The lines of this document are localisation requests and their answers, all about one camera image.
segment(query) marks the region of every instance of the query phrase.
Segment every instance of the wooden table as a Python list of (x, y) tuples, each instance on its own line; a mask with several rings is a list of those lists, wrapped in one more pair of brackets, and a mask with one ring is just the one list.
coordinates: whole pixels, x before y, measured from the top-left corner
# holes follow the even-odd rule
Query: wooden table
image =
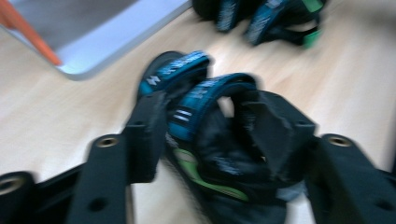
[[(92, 139), (118, 133), (134, 107), (137, 80), (167, 50), (205, 50), (211, 76), (248, 72), (318, 125), (317, 134), (354, 139), (381, 169), (391, 166), (396, 119), (396, 2), (334, 0), (322, 37), (308, 50), (285, 42), (251, 47), (242, 22), (227, 35), (188, 10), (97, 76), (66, 79), (0, 30), (0, 174), (34, 171), (43, 181), (84, 162)], [(195, 223), (177, 179), (160, 164), (152, 184), (135, 185), (137, 223)], [(312, 223), (304, 199), (289, 223)]]

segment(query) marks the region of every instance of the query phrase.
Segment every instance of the light wood surface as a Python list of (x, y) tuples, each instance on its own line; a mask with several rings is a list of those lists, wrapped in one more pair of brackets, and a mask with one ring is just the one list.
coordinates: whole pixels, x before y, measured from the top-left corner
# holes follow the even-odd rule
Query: light wood surface
[[(188, 10), (97, 76), (70, 81), (0, 30), (0, 174), (34, 171), (37, 181), (85, 160), (92, 139), (118, 133), (134, 106), (137, 79), (167, 50), (205, 50), (211, 76), (248, 72), (318, 125), (318, 134), (354, 139), (381, 169), (393, 158), (396, 120), (396, 2), (334, 0), (312, 49), (285, 42), (251, 47), (242, 22), (227, 35)], [(137, 223), (197, 223), (188, 195), (159, 166), (152, 184), (135, 185)], [(309, 206), (293, 203), (289, 223), (313, 223)]]

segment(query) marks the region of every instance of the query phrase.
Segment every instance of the pair of sandals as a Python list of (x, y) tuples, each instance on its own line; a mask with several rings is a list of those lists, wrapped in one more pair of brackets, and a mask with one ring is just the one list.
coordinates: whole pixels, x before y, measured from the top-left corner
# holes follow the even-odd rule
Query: pair of sandals
[[(209, 78), (202, 51), (159, 55), (136, 95), (166, 96), (167, 161), (211, 223), (284, 223), (286, 203), (304, 191), (298, 161), (315, 124), (285, 99), (257, 89), (253, 76)], [(218, 99), (230, 97), (227, 118)]]
[[(326, 1), (192, 0), (192, 7), (204, 20), (214, 21), (217, 29), (224, 33), (250, 18), (244, 37), (253, 46), (281, 39), (310, 48), (318, 40), (320, 12)], [(299, 29), (309, 23), (313, 24)]]

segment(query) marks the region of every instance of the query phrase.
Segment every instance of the green trim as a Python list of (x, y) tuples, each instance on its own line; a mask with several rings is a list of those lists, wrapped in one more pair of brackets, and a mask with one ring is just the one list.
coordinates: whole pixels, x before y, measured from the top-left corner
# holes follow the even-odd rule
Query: green trim
[[(197, 170), (198, 162), (196, 161), (195, 157), (189, 151), (181, 149), (181, 148), (175, 148), (174, 152), (176, 155), (184, 154), (183, 157), (177, 156), (178, 164), (180, 164), (180, 166), (183, 168), (184, 172), (186, 172), (186, 174), (189, 176), (189, 178), (193, 182), (195, 182), (205, 188), (213, 189), (220, 193), (227, 194), (231, 197), (235, 197), (239, 200), (246, 201), (246, 202), (248, 201), (248, 196), (244, 192), (242, 192), (238, 189), (233, 189), (233, 188), (230, 188), (227, 186), (222, 186), (222, 185), (209, 184), (209, 183), (205, 182), (200, 177), (200, 175), (198, 173), (198, 170)], [(191, 160), (188, 160), (188, 161), (184, 160), (184, 156), (190, 157)]]
[(312, 46), (314, 46), (316, 44), (316, 42), (318, 41), (319, 36), (320, 36), (320, 31), (315, 31), (314, 33), (312, 33), (310, 35), (304, 36), (304, 47), (306, 49), (312, 48)]
[(310, 12), (316, 12), (323, 7), (320, 0), (303, 0), (303, 2)]

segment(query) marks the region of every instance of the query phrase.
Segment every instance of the blue strap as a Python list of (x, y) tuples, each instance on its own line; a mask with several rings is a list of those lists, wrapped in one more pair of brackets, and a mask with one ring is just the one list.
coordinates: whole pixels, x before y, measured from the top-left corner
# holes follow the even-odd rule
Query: blue strap
[(190, 70), (206, 66), (209, 62), (209, 57), (203, 51), (194, 51), (161, 67), (154, 76), (142, 80), (139, 85), (139, 92), (142, 95), (147, 95), (154, 91), (166, 91), (167, 88), (179, 82), (184, 76), (191, 75), (188, 73)]
[(262, 42), (267, 30), (285, 9), (286, 2), (287, 0), (268, 0), (257, 9), (245, 33), (248, 42), (252, 45)]
[(219, 31), (227, 32), (236, 25), (236, 16), (241, 0), (221, 0), (217, 28)]
[(243, 73), (215, 77), (201, 82), (178, 104), (176, 113), (169, 122), (169, 133), (178, 139), (191, 141), (206, 112), (221, 96), (253, 90), (257, 90), (255, 79)]

